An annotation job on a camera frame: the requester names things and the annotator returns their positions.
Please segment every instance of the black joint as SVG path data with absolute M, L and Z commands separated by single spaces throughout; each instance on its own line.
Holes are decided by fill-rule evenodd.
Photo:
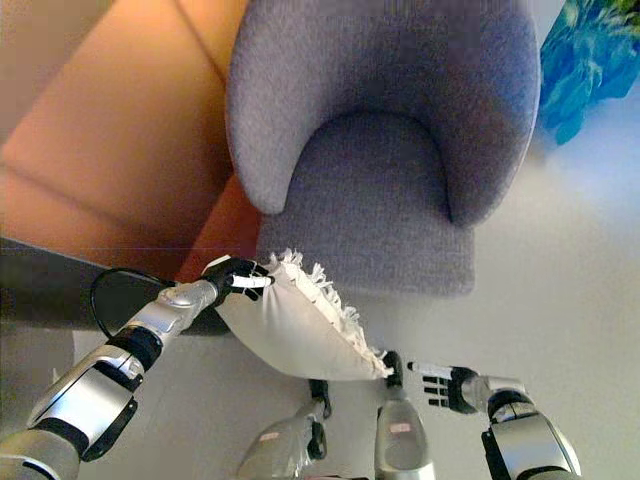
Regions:
M 489 419 L 493 420 L 493 416 L 498 410 L 510 403 L 531 403 L 533 402 L 524 393 L 517 390 L 503 390 L 496 393 L 489 399 L 487 414 Z
M 517 480 L 529 480 L 532 479 L 534 477 L 536 477 L 537 475 L 541 475 L 545 472 L 565 472 L 566 470 L 563 470 L 560 467 L 538 467 L 538 468 L 532 468 L 531 470 L 527 470 L 526 472 L 522 472 L 519 476 Z
M 89 437 L 70 423 L 60 420 L 59 418 L 45 418 L 35 427 L 31 428 L 31 430 L 44 430 L 64 438 L 73 445 L 79 457 L 82 457 L 82 454 L 89 446 Z
M 91 462 L 102 457 L 105 453 L 107 453 L 113 444 L 116 443 L 116 440 L 125 429 L 133 415 L 136 413 L 138 409 L 138 402 L 136 402 L 133 398 L 129 400 L 129 403 L 124 410 L 120 412 L 118 418 L 116 418 L 109 428 L 96 440 L 96 442 L 91 445 L 91 448 L 82 455 L 83 462 Z
M 393 373 L 389 375 L 385 383 L 387 388 L 400 387 L 403 385 L 403 373 L 402 373 L 402 358 L 398 352 L 387 352 L 387 354 L 382 359 L 384 365 L 387 368 L 393 368 Z
M 469 368 L 454 367 L 451 370 L 451 380 L 448 382 L 449 408 L 454 412 L 465 415 L 476 413 L 476 409 L 469 405 L 462 396 L 462 384 L 476 375 L 477 373 Z
M 150 330 L 129 327 L 120 330 L 107 345 L 119 347 L 136 357 L 148 371 L 162 353 L 162 342 Z
M 142 384 L 142 375 L 137 375 L 134 379 L 127 377 L 124 373 L 118 370 L 113 365 L 110 365 L 106 362 L 98 362 L 93 367 L 102 373 L 105 377 L 110 378 L 114 382 L 119 385 L 122 385 L 124 388 L 129 390 L 131 393 L 135 392 L 136 389 Z
M 311 389 L 311 398 L 321 400 L 324 403 L 322 417 L 324 419 L 329 418 L 333 413 L 331 399 L 329 398 L 329 382 L 325 380 L 309 380 L 309 388 Z
M 311 460 L 322 460 L 327 456 L 327 437 L 321 423 L 311 424 L 311 441 L 307 445 L 307 452 Z

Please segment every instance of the armchair seat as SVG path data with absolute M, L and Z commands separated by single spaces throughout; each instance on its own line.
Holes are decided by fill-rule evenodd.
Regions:
M 316 131 L 284 211 L 265 216 L 260 231 L 260 257 L 287 247 L 361 292 L 397 285 L 453 295 L 473 287 L 473 230 L 451 222 L 438 150 L 403 115 L 344 115 Z

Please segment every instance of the blue plant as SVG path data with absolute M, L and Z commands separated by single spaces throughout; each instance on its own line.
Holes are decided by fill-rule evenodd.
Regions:
M 640 0 L 567 0 L 541 51 L 540 120 L 571 140 L 588 107 L 622 98 L 640 72 Z

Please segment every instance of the orange wall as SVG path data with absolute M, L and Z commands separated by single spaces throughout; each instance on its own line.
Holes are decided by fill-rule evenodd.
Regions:
M 259 217 L 239 186 L 225 190 L 224 87 L 243 10 L 117 1 L 3 148 L 3 235 L 169 277 L 198 269 L 183 266 L 204 261 L 194 245 L 250 254 Z

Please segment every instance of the cushion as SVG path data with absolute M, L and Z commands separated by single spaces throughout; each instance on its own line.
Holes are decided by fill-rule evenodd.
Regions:
M 318 380 L 375 380 L 392 373 L 367 346 L 358 313 L 343 306 L 316 264 L 287 250 L 266 266 L 275 283 L 253 302 L 231 295 L 217 308 L 234 335 L 276 370 Z

